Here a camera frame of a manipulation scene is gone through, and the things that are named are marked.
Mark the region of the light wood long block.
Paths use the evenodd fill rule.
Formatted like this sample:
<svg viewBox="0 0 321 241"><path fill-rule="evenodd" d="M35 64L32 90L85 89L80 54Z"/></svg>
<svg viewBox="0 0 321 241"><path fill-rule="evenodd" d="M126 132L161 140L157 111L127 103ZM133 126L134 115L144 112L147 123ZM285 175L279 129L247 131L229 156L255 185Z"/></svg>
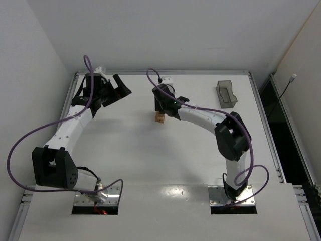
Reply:
<svg viewBox="0 0 321 241"><path fill-rule="evenodd" d="M160 111L158 111L158 112L156 113L156 118L164 118L164 117L165 117L165 113L160 112Z"/></svg>

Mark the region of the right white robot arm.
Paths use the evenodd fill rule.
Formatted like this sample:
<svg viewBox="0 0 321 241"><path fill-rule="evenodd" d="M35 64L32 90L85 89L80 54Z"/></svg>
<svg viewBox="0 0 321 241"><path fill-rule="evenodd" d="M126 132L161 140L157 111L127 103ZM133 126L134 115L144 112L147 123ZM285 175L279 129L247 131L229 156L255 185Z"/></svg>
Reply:
<svg viewBox="0 0 321 241"><path fill-rule="evenodd" d="M214 134L218 150L226 160L226 179L223 181L225 193L229 199L235 201L247 186L245 159L249 150L246 136L235 122L237 119L243 123L239 114L231 112L230 116L226 116L189 108L187 105L190 100L182 96L174 99L167 84L154 87L152 92L160 112L180 121L193 123Z"/></svg>

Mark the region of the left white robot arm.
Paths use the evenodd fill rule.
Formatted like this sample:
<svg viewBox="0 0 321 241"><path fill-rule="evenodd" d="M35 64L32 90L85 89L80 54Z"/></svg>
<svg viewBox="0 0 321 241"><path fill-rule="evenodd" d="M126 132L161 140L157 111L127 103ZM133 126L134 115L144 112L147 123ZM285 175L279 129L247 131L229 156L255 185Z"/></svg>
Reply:
<svg viewBox="0 0 321 241"><path fill-rule="evenodd" d="M98 189L99 178L81 173L72 159L72 152L85 126L101 107L107 107L131 94L118 74L114 74L113 79L116 88L102 72L84 76L72 98L67 121L62 122L43 147L36 147L32 151L37 185L85 192Z"/></svg>

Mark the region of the light wood plank block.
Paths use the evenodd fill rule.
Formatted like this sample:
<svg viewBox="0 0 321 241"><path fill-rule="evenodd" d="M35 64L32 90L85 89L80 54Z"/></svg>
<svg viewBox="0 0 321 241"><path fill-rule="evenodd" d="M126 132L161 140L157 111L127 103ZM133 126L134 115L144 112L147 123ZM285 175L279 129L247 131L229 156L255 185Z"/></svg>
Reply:
<svg viewBox="0 0 321 241"><path fill-rule="evenodd" d="M163 124L165 122L165 117L164 116L163 117L157 116L155 118L155 122Z"/></svg>

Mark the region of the grey transparent plastic tray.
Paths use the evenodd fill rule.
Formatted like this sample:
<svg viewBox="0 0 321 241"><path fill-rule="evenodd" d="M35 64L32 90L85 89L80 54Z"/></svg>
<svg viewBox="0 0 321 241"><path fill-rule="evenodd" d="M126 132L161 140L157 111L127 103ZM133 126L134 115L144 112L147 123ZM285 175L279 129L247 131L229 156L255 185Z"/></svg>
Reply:
<svg viewBox="0 0 321 241"><path fill-rule="evenodd" d="M218 81L216 92L222 109L234 108L238 102L237 97L233 94L233 85L231 80Z"/></svg>

